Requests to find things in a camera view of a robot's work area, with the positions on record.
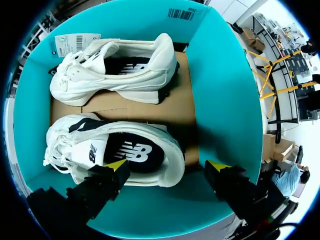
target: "blue shirt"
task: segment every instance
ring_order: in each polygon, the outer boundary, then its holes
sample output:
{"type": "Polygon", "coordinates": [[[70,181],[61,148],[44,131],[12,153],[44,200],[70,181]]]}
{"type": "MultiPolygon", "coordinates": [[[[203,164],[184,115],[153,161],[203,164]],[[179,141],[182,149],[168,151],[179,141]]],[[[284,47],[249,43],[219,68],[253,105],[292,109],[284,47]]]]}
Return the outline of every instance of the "blue shirt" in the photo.
{"type": "Polygon", "coordinates": [[[283,172],[279,174],[274,174],[272,176],[272,181],[278,187],[280,192],[285,198],[290,197],[297,189],[300,180],[300,169],[297,164],[294,164],[290,172],[283,172]]]}

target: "shoe sole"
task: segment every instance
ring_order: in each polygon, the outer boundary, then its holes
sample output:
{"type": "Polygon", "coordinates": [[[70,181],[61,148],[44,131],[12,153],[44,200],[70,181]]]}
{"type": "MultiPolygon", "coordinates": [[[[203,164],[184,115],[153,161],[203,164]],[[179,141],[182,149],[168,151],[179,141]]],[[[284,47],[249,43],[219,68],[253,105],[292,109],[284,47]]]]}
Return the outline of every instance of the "shoe sole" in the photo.
{"type": "MultiPolygon", "coordinates": [[[[170,94],[170,88],[172,87],[172,79],[174,79],[178,74],[178,69],[180,67],[179,62],[176,62],[175,71],[171,80],[161,89],[157,91],[116,91],[123,98],[132,100],[135,102],[146,103],[146,104],[160,104],[166,97],[170,94]]],[[[67,100],[61,101],[64,104],[81,107],[84,106],[87,101],[96,93],[96,91],[86,96],[76,99],[76,100],[67,100]]]]}

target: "barcode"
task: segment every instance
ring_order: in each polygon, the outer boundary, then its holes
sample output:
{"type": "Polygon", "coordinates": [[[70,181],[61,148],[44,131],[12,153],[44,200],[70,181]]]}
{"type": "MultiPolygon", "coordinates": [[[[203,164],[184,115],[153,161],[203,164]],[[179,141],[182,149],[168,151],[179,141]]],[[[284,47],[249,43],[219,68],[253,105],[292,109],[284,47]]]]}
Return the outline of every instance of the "barcode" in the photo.
{"type": "Polygon", "coordinates": [[[83,36],[77,35],[76,36],[76,50],[82,51],[82,42],[83,42],[83,36]]]}
{"type": "Polygon", "coordinates": [[[168,18],[183,19],[191,21],[195,13],[191,11],[185,11],[181,9],[170,8],[168,12],[168,18]]]}

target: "black insole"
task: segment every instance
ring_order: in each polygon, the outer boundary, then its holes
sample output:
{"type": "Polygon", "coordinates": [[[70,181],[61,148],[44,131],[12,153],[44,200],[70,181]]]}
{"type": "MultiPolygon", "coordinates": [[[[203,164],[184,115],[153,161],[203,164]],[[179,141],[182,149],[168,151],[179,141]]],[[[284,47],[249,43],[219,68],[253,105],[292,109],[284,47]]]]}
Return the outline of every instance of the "black insole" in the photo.
{"type": "Polygon", "coordinates": [[[160,169],[164,157],[162,148],[145,137],[125,132],[112,133],[106,144],[104,163],[128,159],[130,171],[145,174],[160,169]]]}
{"type": "Polygon", "coordinates": [[[147,67],[149,57],[107,57],[104,59],[106,75],[125,75],[139,72],[147,67]]]}

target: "new balance logo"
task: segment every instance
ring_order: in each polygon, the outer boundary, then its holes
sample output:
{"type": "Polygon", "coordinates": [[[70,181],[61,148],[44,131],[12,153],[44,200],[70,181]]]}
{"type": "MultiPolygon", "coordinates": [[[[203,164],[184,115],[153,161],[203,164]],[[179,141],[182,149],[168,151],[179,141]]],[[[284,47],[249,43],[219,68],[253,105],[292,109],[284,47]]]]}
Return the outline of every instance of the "new balance logo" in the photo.
{"type": "Polygon", "coordinates": [[[132,74],[141,71],[144,69],[148,64],[132,64],[128,63],[126,66],[121,70],[121,73],[119,75],[125,75],[125,74],[132,74]]]}
{"type": "Polygon", "coordinates": [[[119,149],[119,152],[114,156],[115,158],[122,159],[124,156],[130,161],[142,163],[148,159],[148,154],[152,151],[152,147],[137,143],[133,146],[132,142],[125,141],[119,149]]]}
{"type": "Polygon", "coordinates": [[[93,163],[96,162],[96,151],[97,151],[97,148],[91,144],[90,151],[89,151],[89,160],[93,163]]]}

